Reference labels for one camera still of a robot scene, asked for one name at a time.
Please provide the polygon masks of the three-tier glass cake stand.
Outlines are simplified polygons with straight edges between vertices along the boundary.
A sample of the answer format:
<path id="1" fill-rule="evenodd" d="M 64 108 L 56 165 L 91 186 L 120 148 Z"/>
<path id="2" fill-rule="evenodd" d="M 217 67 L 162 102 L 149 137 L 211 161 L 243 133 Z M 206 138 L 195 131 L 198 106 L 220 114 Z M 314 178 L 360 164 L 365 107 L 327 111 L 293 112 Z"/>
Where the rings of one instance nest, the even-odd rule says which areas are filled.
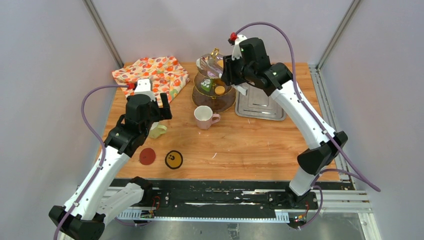
<path id="1" fill-rule="evenodd" d="M 218 48 L 199 57 L 195 64 L 192 101 L 196 106 L 208 106 L 214 113 L 224 112 L 236 101 L 236 91 L 222 79 L 223 55 Z"/>

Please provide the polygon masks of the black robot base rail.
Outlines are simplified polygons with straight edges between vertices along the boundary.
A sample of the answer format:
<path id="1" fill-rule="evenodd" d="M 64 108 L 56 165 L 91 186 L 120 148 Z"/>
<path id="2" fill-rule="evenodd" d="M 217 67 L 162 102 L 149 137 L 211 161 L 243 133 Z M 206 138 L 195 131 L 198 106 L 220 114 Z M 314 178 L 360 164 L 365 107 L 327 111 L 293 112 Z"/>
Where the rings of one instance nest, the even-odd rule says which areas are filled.
<path id="1" fill-rule="evenodd" d="M 160 212 L 227 212 L 228 209 L 288 210 L 296 214 L 311 213 L 322 203 L 321 194 L 312 190 L 296 196 L 288 181 L 250 180 L 165 180 L 151 179 L 152 189 L 132 204 L 144 211 Z"/>

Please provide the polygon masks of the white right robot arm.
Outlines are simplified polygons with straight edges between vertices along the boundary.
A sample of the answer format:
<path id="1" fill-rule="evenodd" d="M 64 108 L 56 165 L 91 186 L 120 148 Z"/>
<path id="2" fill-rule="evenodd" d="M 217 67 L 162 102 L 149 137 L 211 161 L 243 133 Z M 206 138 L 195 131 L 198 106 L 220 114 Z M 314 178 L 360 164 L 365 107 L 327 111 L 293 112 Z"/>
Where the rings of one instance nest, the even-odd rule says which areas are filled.
<path id="1" fill-rule="evenodd" d="M 299 168 L 289 183 L 286 203 L 294 209 L 306 202 L 306 193 L 320 171 L 338 155 L 347 142 L 344 131 L 336 132 L 306 99 L 294 82 L 289 68 L 271 63 L 264 42 L 257 37 L 233 34 L 232 53 L 223 57 L 222 81 L 246 95 L 248 86 L 262 90 L 287 113 L 302 134 L 308 148 L 297 157 Z"/>

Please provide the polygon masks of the long metal tongs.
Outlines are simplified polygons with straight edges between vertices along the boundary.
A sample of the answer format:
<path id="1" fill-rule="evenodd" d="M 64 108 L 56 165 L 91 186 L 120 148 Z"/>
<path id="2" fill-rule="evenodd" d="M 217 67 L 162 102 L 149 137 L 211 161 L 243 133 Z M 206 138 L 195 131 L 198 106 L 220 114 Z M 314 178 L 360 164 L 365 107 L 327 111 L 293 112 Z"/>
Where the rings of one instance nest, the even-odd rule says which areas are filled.
<path id="1" fill-rule="evenodd" d="M 196 79 L 195 79 L 195 87 L 202 95 L 205 95 L 211 98 L 218 97 L 220 95 L 215 94 L 215 87 L 220 85 L 215 83 L 215 79 L 221 79 L 226 84 L 224 86 L 225 87 L 224 94 L 227 94 L 230 91 L 230 88 L 234 88 L 236 91 L 239 91 L 241 94 L 245 95 L 247 90 L 242 87 L 243 83 L 239 85 L 234 85 L 234 84 L 226 83 L 222 79 L 224 68 L 219 67 L 217 64 L 217 61 L 223 60 L 223 57 L 224 56 L 220 53 L 217 53 L 217 54 L 208 53 L 199 57 L 196 60 L 195 64 L 198 70 L 198 74 L 196 75 Z M 205 79 L 211 79 L 213 81 L 213 87 L 211 88 L 210 92 L 205 92 L 201 89 L 200 83 L 201 81 Z"/>

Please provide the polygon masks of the orange round biscuit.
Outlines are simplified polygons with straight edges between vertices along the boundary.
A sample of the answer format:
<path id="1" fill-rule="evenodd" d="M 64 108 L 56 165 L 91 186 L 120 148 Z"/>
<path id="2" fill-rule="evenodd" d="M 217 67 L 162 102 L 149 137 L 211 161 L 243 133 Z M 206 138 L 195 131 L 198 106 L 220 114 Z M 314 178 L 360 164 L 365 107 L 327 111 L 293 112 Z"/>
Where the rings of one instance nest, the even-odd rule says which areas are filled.
<path id="1" fill-rule="evenodd" d="M 223 60 L 222 60 L 222 59 L 218 60 L 218 61 L 217 61 L 217 65 L 218 65 L 220 68 L 224 68 L 224 62 L 223 62 Z"/>
<path id="2" fill-rule="evenodd" d="M 224 86 L 218 85 L 214 88 L 214 92 L 217 96 L 221 96 L 226 92 L 226 88 Z"/>

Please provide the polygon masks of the green square cake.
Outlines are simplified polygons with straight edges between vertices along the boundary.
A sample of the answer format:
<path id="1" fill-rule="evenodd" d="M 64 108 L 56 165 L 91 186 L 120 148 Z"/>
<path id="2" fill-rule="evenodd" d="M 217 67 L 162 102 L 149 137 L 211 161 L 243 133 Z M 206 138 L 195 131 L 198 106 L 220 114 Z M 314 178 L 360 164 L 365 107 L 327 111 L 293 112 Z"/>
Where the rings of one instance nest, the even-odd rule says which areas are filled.
<path id="1" fill-rule="evenodd" d="M 209 93 L 213 87 L 213 81 L 209 78 L 204 79 L 200 82 L 200 87 L 204 92 Z"/>

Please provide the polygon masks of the brown bread roll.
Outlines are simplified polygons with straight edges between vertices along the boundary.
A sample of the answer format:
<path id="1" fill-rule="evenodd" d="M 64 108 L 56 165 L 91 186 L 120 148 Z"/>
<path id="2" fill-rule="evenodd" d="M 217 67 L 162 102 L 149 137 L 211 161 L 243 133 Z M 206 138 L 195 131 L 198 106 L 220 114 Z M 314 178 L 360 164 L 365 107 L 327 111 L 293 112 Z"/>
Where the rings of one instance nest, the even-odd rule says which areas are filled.
<path id="1" fill-rule="evenodd" d="M 217 85 L 220 85 L 220 86 L 225 86 L 226 84 L 220 79 L 220 78 L 215 78 L 214 79 L 214 82 L 217 84 Z"/>

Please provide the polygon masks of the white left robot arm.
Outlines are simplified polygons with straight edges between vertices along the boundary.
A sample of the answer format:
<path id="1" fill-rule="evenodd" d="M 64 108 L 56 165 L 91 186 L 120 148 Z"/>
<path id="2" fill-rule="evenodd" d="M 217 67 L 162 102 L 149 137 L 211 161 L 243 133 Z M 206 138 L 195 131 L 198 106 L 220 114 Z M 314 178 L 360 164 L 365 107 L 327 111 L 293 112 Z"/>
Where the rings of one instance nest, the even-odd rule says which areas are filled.
<path id="1" fill-rule="evenodd" d="M 147 93 L 127 97 L 125 114 L 109 131 L 89 174 L 63 206 L 51 208 L 48 216 L 58 231 L 74 240 L 98 240 L 105 227 L 128 207 L 152 203 L 152 183 L 138 176 L 107 200 L 102 198 L 120 169 L 145 143 L 153 124 L 172 118 L 167 94 L 161 93 L 160 99 L 161 106 Z"/>

